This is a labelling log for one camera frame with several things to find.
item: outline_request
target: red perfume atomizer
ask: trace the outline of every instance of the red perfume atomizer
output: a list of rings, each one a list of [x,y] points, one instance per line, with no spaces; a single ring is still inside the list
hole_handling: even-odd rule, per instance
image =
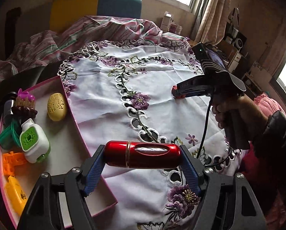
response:
[[[176,144],[107,142],[104,151],[106,164],[138,169],[173,169],[181,163],[181,152]]]

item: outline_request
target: striped blanket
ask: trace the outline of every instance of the striped blanket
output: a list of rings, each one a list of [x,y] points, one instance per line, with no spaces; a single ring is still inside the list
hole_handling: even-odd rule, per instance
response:
[[[91,41],[127,39],[139,40],[143,45],[176,45],[176,41],[184,40],[169,33],[163,37],[153,22],[143,19],[85,16],[61,35],[46,30],[33,35],[30,43],[16,45],[10,57],[0,61],[0,82],[18,72],[62,61]]]

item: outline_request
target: pink box edge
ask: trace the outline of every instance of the pink box edge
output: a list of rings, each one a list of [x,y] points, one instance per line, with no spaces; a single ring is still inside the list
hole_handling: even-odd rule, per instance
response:
[[[55,76],[55,77],[52,77],[52,78],[47,79],[47,80],[45,80],[45,81],[42,81],[41,83],[38,83],[38,84],[36,84],[36,85],[34,85],[34,86],[32,86],[32,87],[26,89],[25,92],[29,92],[29,91],[31,91],[31,90],[33,90],[33,89],[35,89],[35,88],[38,88],[38,87],[40,87],[40,86],[42,86],[42,85],[44,85],[44,84],[46,84],[46,83],[48,83],[48,82],[51,82],[51,81],[53,81],[53,80],[56,80],[56,79],[59,79],[59,80],[61,81],[61,85],[62,85],[63,88],[64,88],[64,85],[63,85],[63,82],[62,82],[61,77],[60,77],[59,75],[57,75],[57,76]],[[65,98],[67,98],[65,89],[63,89],[63,91],[64,91],[64,96],[65,96]],[[77,122],[76,122],[76,120],[75,120],[75,118],[74,118],[74,115],[73,115],[73,112],[72,112],[71,109],[70,109],[70,113],[71,113],[71,116],[72,116],[72,118],[73,118],[73,120],[74,120],[74,122],[75,122],[77,132],[78,132],[79,135],[80,135],[80,139],[81,139],[82,142],[84,143],[84,147],[86,148],[87,152],[88,152],[89,155],[91,156],[91,154],[90,154],[90,152],[89,152],[89,149],[87,148],[87,144],[85,143],[85,141],[84,141],[84,139],[82,138],[82,135],[81,135],[81,133],[80,133],[80,131],[79,131],[78,124],[77,124]],[[2,131],[2,126],[3,126],[3,117],[1,117],[1,119],[0,119],[0,133],[1,133],[1,131]],[[0,147],[0,171],[1,171],[1,169],[2,169],[1,155],[2,155],[2,152],[1,152],[1,147]],[[0,191],[1,191],[1,194],[2,194],[3,202],[4,202],[4,204],[5,204],[5,207],[6,207],[6,210],[7,210],[8,214],[9,214],[9,217],[10,217],[12,223],[13,223],[13,226],[14,226],[15,229],[16,229],[16,228],[17,228],[17,224],[16,224],[15,219],[13,218],[13,215],[12,215],[12,213],[11,213],[11,210],[10,210],[10,208],[9,208],[9,206],[8,206],[8,201],[7,201],[6,193],[5,193],[5,190],[4,190],[4,187],[3,187],[2,178],[3,178],[3,175],[0,174]],[[103,178],[103,176],[100,176],[100,179],[103,180],[103,182],[105,183],[105,185],[107,186],[107,188],[108,188],[109,191],[111,192],[111,194],[112,194],[112,196],[113,196],[115,202],[114,202],[113,204],[111,204],[110,206],[107,206],[107,207],[104,208],[102,211],[98,212],[97,214],[94,214],[92,217],[95,217],[95,216],[101,214],[102,212],[108,210],[109,208],[112,208],[113,206],[115,206],[115,205],[118,203],[118,201],[117,201],[115,195],[112,193],[110,187],[108,186],[108,184],[107,184],[106,180]]]

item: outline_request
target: black jacket sleeve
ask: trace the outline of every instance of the black jacket sleeve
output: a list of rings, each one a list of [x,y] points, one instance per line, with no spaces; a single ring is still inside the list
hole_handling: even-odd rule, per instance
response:
[[[266,160],[286,206],[286,116],[281,111],[269,117],[264,133],[253,145],[256,157]]]

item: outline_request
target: hand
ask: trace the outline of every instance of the hand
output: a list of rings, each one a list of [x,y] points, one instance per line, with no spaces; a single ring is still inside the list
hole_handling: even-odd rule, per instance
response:
[[[247,126],[249,133],[248,140],[253,140],[255,136],[264,132],[268,118],[246,95],[241,97],[230,97],[221,103],[213,103],[212,112],[215,114],[215,120],[218,122],[218,127],[220,129],[226,127],[225,113],[233,109],[237,109],[239,111],[241,118]]]

